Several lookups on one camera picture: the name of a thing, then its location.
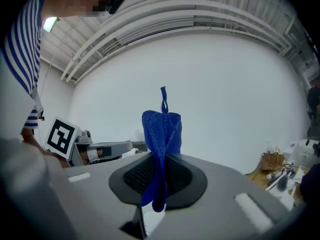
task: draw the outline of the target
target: brown paper bag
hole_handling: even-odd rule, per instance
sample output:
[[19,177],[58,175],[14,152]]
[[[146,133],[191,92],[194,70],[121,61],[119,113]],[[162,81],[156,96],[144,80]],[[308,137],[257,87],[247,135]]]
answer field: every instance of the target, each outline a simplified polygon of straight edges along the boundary
[[284,162],[283,154],[264,153],[262,158],[263,171],[280,171]]

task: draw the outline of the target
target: towel loop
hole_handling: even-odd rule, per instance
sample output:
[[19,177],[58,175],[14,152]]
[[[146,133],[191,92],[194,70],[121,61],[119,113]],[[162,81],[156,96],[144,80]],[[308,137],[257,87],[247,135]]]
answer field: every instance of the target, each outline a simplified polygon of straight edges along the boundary
[[167,114],[169,109],[168,109],[167,92],[166,92],[166,87],[165,86],[161,87],[161,93],[162,93],[161,111],[162,111],[163,114]]

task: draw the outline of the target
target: ceiling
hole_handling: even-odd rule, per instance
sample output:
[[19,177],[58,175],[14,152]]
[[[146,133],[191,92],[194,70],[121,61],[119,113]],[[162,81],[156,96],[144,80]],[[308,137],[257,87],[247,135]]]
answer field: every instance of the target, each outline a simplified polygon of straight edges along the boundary
[[126,0],[114,15],[60,18],[52,32],[41,32],[40,58],[76,84],[125,49],[190,31],[246,36],[288,58],[309,80],[320,74],[287,0]]

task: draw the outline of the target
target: mesh panel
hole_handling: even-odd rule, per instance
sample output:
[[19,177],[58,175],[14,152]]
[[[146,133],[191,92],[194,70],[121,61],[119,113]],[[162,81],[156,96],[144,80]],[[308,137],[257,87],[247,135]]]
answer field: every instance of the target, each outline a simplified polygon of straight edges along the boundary
[[192,180],[191,171],[171,158],[165,159],[165,179],[168,197],[183,190]]
[[143,194],[154,177],[154,158],[153,156],[140,163],[135,168],[127,171],[124,182],[134,191]]

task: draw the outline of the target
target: striped sleeve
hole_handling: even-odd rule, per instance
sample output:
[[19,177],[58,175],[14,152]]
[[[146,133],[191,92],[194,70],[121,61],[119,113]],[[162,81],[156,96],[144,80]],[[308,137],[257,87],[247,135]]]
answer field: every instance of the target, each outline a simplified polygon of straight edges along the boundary
[[44,0],[29,0],[25,4],[1,48],[5,63],[29,95],[39,76],[43,4]]
[[23,128],[25,129],[37,129],[38,128],[38,113],[36,107],[31,111],[28,119],[26,120]]

